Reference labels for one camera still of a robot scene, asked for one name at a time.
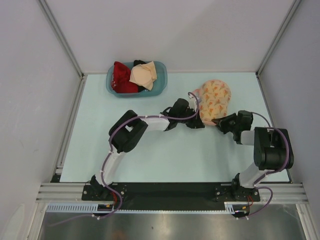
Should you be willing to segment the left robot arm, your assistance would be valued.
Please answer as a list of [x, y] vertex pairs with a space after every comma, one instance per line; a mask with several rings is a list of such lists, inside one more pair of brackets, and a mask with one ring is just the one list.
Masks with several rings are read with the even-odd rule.
[[190, 129], [204, 128], [200, 118], [199, 98], [192, 95], [189, 100], [178, 98], [173, 106], [167, 107], [158, 115], [138, 115], [128, 110], [112, 126], [109, 131], [110, 150], [102, 163], [101, 170], [90, 180], [93, 194], [100, 200], [110, 196], [110, 185], [125, 154], [132, 151], [147, 132], [167, 132], [178, 124], [184, 124]]

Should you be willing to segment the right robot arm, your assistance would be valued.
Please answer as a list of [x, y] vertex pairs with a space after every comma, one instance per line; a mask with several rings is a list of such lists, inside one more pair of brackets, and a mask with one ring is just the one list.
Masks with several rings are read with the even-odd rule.
[[263, 179], [292, 168], [294, 153], [288, 131], [272, 127], [261, 114], [240, 110], [212, 122], [223, 134], [232, 133], [238, 145], [253, 146], [253, 163], [236, 174], [226, 191], [231, 199], [258, 198], [258, 185]]

